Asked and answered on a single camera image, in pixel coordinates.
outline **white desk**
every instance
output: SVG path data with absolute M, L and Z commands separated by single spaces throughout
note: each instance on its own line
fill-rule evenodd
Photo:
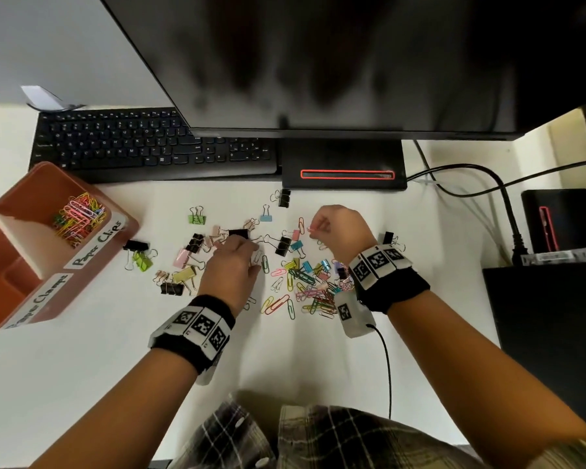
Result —
M 26 173 L 36 118 L 27 107 L 0 106 L 0 195 Z M 513 144 L 424 142 L 424 149 L 432 165 L 480 163 L 505 180 L 555 165 L 545 129 Z M 409 173 L 422 169 L 412 142 L 404 142 L 404 154 Z M 470 191 L 479 190 L 482 182 L 471 173 L 446 173 L 442 180 L 460 182 Z M 554 188 L 558 181 L 551 175 L 523 187 Z M 277 187 L 270 182 L 229 181 L 142 182 L 103 189 L 140 220 L 137 238 L 159 251 L 154 268 L 171 269 L 176 251 L 198 231 L 187 225 L 190 206 L 204 205 L 210 226 L 241 227 L 243 220 L 262 212 L 262 204 Z M 516 186 L 510 193 L 529 246 L 521 190 Z M 477 200 L 488 221 L 498 222 L 510 250 L 500 198 Z M 272 204 L 271 213 L 274 219 L 287 220 L 292 229 L 300 215 L 309 221 L 321 204 L 335 202 L 358 208 L 375 233 L 390 230 L 399 235 L 399 242 L 407 246 L 406 255 L 432 289 L 498 342 L 481 268 L 497 266 L 499 253 L 460 199 L 439 198 L 432 186 L 422 184 L 395 194 L 294 192 L 290 209 Z M 268 224 L 259 227 L 263 226 L 260 234 L 279 236 L 277 222 L 271 229 Z M 305 251 L 311 263 L 328 258 L 310 242 Z M 277 266 L 275 257 L 271 253 L 272 269 Z M 151 281 L 153 273 L 127 272 L 125 260 L 124 254 L 117 256 L 57 319 L 0 331 L 0 467 L 29 465 L 144 355 L 149 334 L 188 300 L 160 295 Z M 265 284 L 271 294 L 274 279 L 264 277 L 253 293 L 258 304 Z M 376 320 L 391 355 L 393 418 L 441 440 L 465 443 L 386 318 Z M 237 389 L 300 404 L 345 405 L 387 414 L 386 364 L 375 335 L 348 339 L 338 319 L 297 312 L 291 321 L 286 311 L 265 316 L 254 308 L 239 318 L 211 385 L 195 387 L 189 394 L 156 458 L 173 458 L 203 419 Z

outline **wristband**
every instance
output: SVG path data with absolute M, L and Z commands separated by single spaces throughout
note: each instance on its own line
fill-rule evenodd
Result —
M 430 285 L 412 262 L 391 245 L 376 245 L 358 254 L 349 265 L 356 294 L 371 311 L 386 314 L 393 303 L 414 298 Z
M 184 357 L 201 374 L 228 343 L 234 323 L 232 311 L 221 299 L 198 296 L 152 333 L 148 347 Z

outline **label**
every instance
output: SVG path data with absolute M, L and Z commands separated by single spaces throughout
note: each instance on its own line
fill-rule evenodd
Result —
M 68 270 L 83 269 L 109 243 L 114 235 L 124 229 L 126 222 L 127 219 L 124 214 L 111 211 L 109 222 L 86 245 L 79 248 L 78 253 L 63 268 Z
M 57 291 L 65 286 L 65 283 L 72 276 L 74 276 L 73 273 L 56 273 L 50 276 L 50 279 L 39 288 L 39 291 L 20 306 L 17 312 L 0 329 L 11 329 L 26 324 L 50 302 L 54 295 L 57 294 Z

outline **plaid shirt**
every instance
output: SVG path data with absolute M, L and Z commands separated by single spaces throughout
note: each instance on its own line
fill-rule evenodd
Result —
M 409 426 L 337 406 L 283 406 L 277 452 L 250 414 L 229 400 L 202 424 L 168 469 L 486 467 Z M 529 467 L 586 468 L 586 442 L 552 447 Z

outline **blue paper clip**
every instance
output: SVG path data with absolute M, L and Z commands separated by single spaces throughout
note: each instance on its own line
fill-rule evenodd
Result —
M 261 222 L 271 222 L 273 217 L 269 215 L 269 204 L 262 206 L 262 215 L 258 217 Z

